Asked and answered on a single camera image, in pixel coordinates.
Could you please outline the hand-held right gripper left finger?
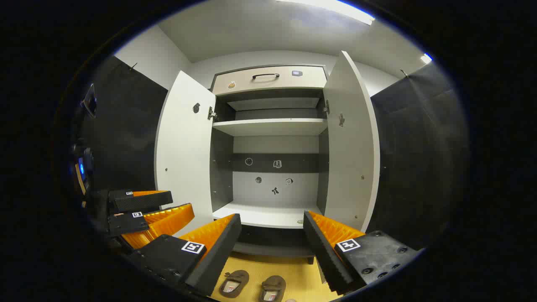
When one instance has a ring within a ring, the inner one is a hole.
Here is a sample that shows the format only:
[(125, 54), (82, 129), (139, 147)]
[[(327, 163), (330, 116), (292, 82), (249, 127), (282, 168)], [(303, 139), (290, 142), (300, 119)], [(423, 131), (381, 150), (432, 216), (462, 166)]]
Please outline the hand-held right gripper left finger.
[(140, 273), (179, 294), (209, 297), (241, 232), (239, 214), (196, 229), (183, 238), (160, 235), (126, 255)]

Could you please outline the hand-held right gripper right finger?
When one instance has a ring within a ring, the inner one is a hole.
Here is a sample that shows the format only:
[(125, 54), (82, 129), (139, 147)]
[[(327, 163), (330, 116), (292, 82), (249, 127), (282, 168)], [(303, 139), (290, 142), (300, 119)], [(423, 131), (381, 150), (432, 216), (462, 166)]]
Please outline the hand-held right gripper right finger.
[(303, 230), (330, 290), (339, 295), (378, 283), (420, 255), (383, 231), (363, 233), (313, 211), (304, 212)]

